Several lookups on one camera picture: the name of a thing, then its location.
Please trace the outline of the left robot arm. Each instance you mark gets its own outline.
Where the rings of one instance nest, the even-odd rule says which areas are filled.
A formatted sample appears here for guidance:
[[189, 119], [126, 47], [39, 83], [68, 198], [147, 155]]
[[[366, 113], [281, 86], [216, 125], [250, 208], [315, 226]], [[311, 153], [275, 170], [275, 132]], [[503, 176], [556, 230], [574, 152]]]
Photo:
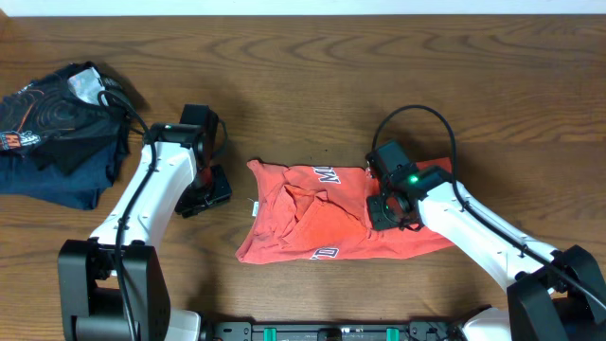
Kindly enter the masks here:
[[85, 241], [58, 256], [63, 336], [67, 340], [210, 340], [211, 323], [172, 307], [158, 248], [172, 214], [186, 219], [229, 200], [223, 168], [213, 164], [224, 122], [188, 104], [177, 124], [155, 123], [136, 172]]

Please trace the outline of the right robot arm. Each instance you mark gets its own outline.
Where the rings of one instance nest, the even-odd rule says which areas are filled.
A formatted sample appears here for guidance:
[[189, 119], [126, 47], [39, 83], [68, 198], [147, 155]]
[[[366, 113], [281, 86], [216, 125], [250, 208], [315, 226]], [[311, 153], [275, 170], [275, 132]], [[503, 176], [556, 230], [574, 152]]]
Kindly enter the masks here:
[[367, 199], [374, 229], [427, 228], [452, 242], [505, 291], [504, 311], [485, 308], [453, 324], [446, 340], [602, 340], [605, 279], [597, 260], [519, 230], [473, 198], [441, 166], [420, 169], [396, 141], [366, 160], [379, 192]]

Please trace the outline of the red t-shirt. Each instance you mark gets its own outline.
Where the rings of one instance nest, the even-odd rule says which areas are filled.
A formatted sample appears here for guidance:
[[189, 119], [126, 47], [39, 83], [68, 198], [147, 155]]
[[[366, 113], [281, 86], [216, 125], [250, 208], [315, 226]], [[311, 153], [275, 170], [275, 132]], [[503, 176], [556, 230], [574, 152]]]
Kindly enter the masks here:
[[247, 162], [258, 185], [256, 219], [236, 252], [244, 263], [405, 260], [453, 244], [419, 232], [372, 228], [366, 198], [379, 193], [370, 169]]

